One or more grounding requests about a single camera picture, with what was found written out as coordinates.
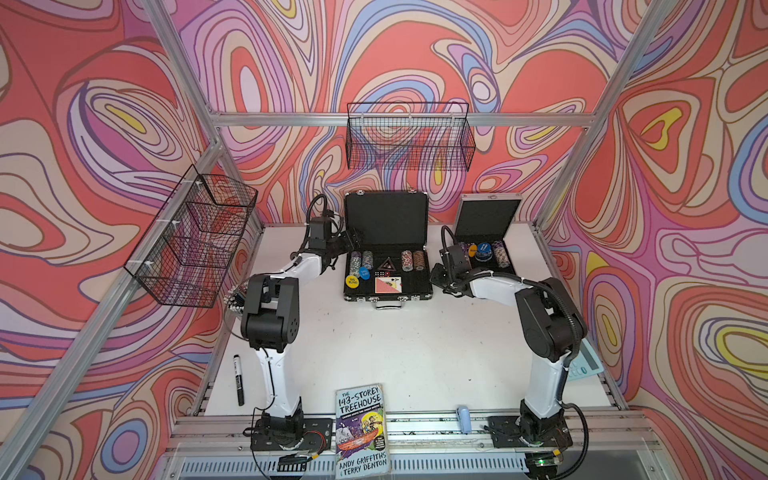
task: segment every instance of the black wire basket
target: black wire basket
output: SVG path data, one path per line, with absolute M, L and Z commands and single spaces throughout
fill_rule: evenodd
M 351 102 L 346 164 L 350 170 L 464 170 L 475 155 L 469 104 Z
M 141 265 L 126 269 L 161 305 L 211 308 L 257 195 L 226 175 L 197 174 Z

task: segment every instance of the light blue object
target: light blue object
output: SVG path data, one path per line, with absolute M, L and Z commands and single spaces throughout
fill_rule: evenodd
M 458 416 L 458 426 L 461 428 L 462 433 L 468 435 L 472 433 L 472 420 L 469 418 L 469 409 L 460 405 L 456 409 L 456 416 Z
M 571 368 L 568 369 L 567 381 L 570 382 L 571 380 L 597 375 L 603 370 L 603 363 L 600 361 L 600 357 L 594 352 L 592 345 L 589 344 L 587 339 L 583 339 L 578 356 L 571 362 Z

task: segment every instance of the black marker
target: black marker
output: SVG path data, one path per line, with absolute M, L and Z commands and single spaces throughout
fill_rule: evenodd
M 240 366 L 240 356 L 235 355 L 235 385 L 237 385 L 237 405 L 245 405 L 245 392 L 243 391 L 243 368 Z

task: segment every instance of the case handle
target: case handle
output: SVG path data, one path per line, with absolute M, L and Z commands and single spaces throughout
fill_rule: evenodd
M 397 300 L 397 305 L 394 305 L 395 300 L 378 300 L 374 302 L 373 308 L 377 310 L 397 310 L 402 308 L 402 300 Z

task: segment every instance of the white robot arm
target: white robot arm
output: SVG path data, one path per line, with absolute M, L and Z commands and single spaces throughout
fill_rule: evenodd
M 323 214 L 310 218 L 321 199 Z M 315 197 L 306 211 L 304 241 L 291 262 L 279 272 L 253 275 L 233 288 L 226 300 L 228 308 L 240 315 L 240 335 L 259 357 L 269 402 L 262 411 L 261 429 L 287 449 L 304 435 L 299 390 L 286 375 L 287 351 L 299 332 L 300 287 L 329 266 L 334 268 L 339 255 L 353 247 L 350 234 L 341 231 L 343 220 L 336 223 L 335 216 L 326 207 L 325 195 Z
M 562 432 L 568 431 L 564 408 L 575 409 L 584 427 L 584 443 L 578 460 L 559 475 L 552 471 L 543 472 L 537 468 L 538 462 L 530 462 L 528 474 L 531 478 L 551 480 L 569 476 L 584 461 L 589 443 L 586 419 L 581 409 L 562 401 L 571 360 L 578 355 L 581 340 L 587 335 L 586 323 L 560 280 L 549 278 L 534 282 L 509 273 L 472 269 L 462 247 L 455 244 L 453 232 L 447 227 L 443 227 L 442 232 L 440 257 L 443 264 L 434 266 L 430 281 L 453 296 L 472 296 L 516 306 L 525 342 L 534 353 L 530 382 L 525 398 L 520 402 L 516 425 L 508 432 L 486 429 L 495 437 L 514 438 L 519 442 L 517 446 L 540 446 L 553 442 L 559 450 L 565 450 L 573 442 L 570 435 L 562 435 Z M 450 247 L 446 246 L 445 233 L 450 233 L 454 239 Z M 556 465 L 545 468 L 557 471 Z

